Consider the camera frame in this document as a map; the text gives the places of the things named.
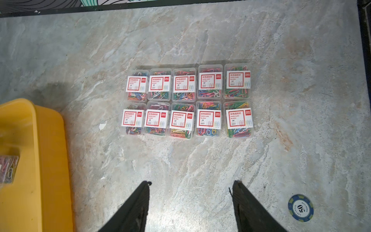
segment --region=marble floor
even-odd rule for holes
[[[0,19],[0,103],[60,112],[76,231],[152,181],[147,232],[237,231],[241,180],[288,231],[371,230],[371,118],[356,0],[249,0]],[[120,136],[131,68],[246,62],[250,140]],[[287,203],[301,193],[314,217]]]

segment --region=yellow plastic bin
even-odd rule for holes
[[[0,151],[7,146],[20,158],[0,189],[0,232],[73,231],[62,116],[26,99],[0,105]]]

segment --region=poker chip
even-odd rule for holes
[[[293,195],[289,200],[288,207],[292,217],[300,222],[307,222],[313,217],[313,204],[304,195]]]

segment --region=plastic box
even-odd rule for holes
[[[208,78],[207,75],[202,75],[201,73],[210,73],[214,75],[214,88],[217,89],[208,89],[212,87],[212,84],[207,84],[207,80],[213,78]],[[198,99],[209,99],[209,100],[219,100],[221,99],[223,90],[223,66],[222,65],[200,65],[198,67]]]
[[[72,232],[71,191],[61,115],[17,99],[0,105],[0,150],[19,151],[12,184],[0,190],[1,231]]]
[[[168,119],[170,118],[170,103],[167,102],[157,102],[157,101],[149,101],[147,103],[148,110],[167,110],[168,111]],[[153,134],[158,136],[167,136],[167,131],[169,127],[169,120],[167,120],[166,128],[157,128],[157,127],[145,127],[144,133],[145,134]]]
[[[150,83],[148,86],[148,100],[170,101],[171,100],[171,68],[153,68],[150,71]]]
[[[150,79],[149,74],[150,72],[148,70],[129,70],[128,81],[125,87],[125,99],[129,101],[136,101],[136,102],[145,102],[147,100],[147,90],[148,90],[148,83]],[[129,90],[129,78],[133,79],[134,81],[138,80],[138,82],[140,83],[139,85],[136,85],[134,87],[134,89],[138,89],[137,91],[133,92]]]
[[[143,112],[136,112],[134,116],[134,122],[129,122],[129,124],[133,123],[133,126],[125,126],[126,122],[125,117],[128,117],[128,115],[122,115],[122,120],[120,123],[120,133],[121,135],[143,135],[144,131],[144,119],[145,119],[145,111],[147,110],[147,105],[145,103],[141,102],[129,102],[125,107],[125,109],[130,110],[143,110]],[[141,127],[135,126],[135,121],[138,119],[138,113],[140,113],[140,118],[142,119],[142,125]]]
[[[196,108],[203,109],[203,110],[221,110],[221,102],[220,101],[197,101]],[[221,125],[220,125],[220,129],[197,128],[198,117],[199,115],[196,115],[196,122],[195,122],[196,136],[208,136],[208,137],[220,136]]]
[[[0,149],[0,188],[2,184],[10,184],[13,182],[14,175],[16,173],[17,164],[19,161],[19,153],[17,149],[13,147],[5,147]]]
[[[224,66],[224,99],[243,100],[250,97],[250,71],[246,63],[230,63]]]
[[[223,111],[225,113],[225,124],[226,124],[226,131],[227,131],[227,137],[228,138],[252,138],[252,137],[254,137],[254,128],[253,127],[228,129],[228,122],[227,122],[228,114],[227,114],[226,110],[245,109],[245,108],[251,108],[250,104],[247,101],[227,101],[227,102],[224,102]]]
[[[196,107],[193,104],[185,104],[185,103],[180,103],[180,102],[174,102],[174,103],[171,104],[171,111],[173,111],[173,110],[195,113],[196,112]],[[193,114],[193,116],[191,115],[193,125],[194,125],[194,122],[195,122],[195,115],[196,114]],[[182,130],[182,129],[179,129],[179,128],[177,128],[177,129],[170,128],[169,129],[169,136],[174,137],[174,138],[183,138],[183,139],[188,139],[189,140],[193,136],[194,126],[192,126],[191,129],[192,130]]]
[[[173,93],[171,99],[173,102],[195,102],[198,87],[197,73],[195,68],[183,68],[173,70]]]

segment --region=red label border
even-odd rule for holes
[[[200,86],[200,89],[211,89],[210,87],[202,88],[202,76],[211,76],[211,75],[214,75],[214,88],[215,88],[216,75],[215,74],[203,74],[203,75],[201,75],[201,86]]]
[[[125,122],[125,114],[126,114],[127,112],[135,113],[134,124],[124,124],[124,122]],[[137,114],[138,114],[138,112],[125,111],[125,113],[124,113],[124,119],[123,119],[122,125],[123,125],[123,126],[135,126],[135,122],[137,121]]]
[[[230,81],[231,81],[231,73],[242,73],[242,85],[234,85],[234,86],[231,86],[230,84]],[[244,83],[245,83],[245,72],[230,72],[228,74],[228,87],[243,87],[244,86]]]
[[[139,79],[138,89],[129,89],[129,82],[130,82],[130,79]],[[141,81],[142,81],[141,77],[129,77],[127,91],[139,91]]]
[[[231,125],[231,115],[229,114],[229,113],[231,113],[231,112],[242,112],[243,122],[245,123],[245,126],[246,126],[245,113],[243,112],[243,110],[236,110],[236,111],[228,111],[229,126],[230,126],[230,127],[240,127],[240,126],[241,126],[241,125],[236,125],[236,126],[232,126],[232,125]]]
[[[152,80],[153,78],[162,78],[162,88],[161,89],[152,89]],[[163,76],[160,76],[160,77],[152,77],[151,78],[151,90],[163,90],[164,89],[164,77]]]
[[[150,115],[149,113],[156,113],[156,114],[158,114],[158,125],[148,125],[148,116]],[[146,126],[158,127],[160,125],[160,116],[161,116],[161,112],[148,111],[147,112],[147,116],[145,118],[145,125]]]
[[[177,78],[184,78],[185,76],[176,76],[174,80],[174,87],[176,88],[177,86]],[[187,76],[187,89],[174,89],[175,91],[180,91],[180,90],[186,90],[188,91],[188,85],[189,85],[189,76]]]
[[[180,127],[180,126],[175,126],[173,125],[173,120],[174,120],[174,113],[177,113],[177,114],[185,114],[185,119],[184,119],[184,127]],[[172,117],[171,117],[171,126],[172,127],[180,127],[180,128],[186,128],[186,120],[187,120],[187,113],[181,113],[181,112],[172,112]]]
[[[213,123],[211,126],[205,126],[205,125],[200,125],[200,121],[201,121],[201,112],[207,112],[207,113],[213,113]],[[197,122],[198,122],[198,125],[200,127],[214,127],[214,118],[215,118],[215,112],[214,111],[199,111],[198,112],[198,119],[197,119]]]

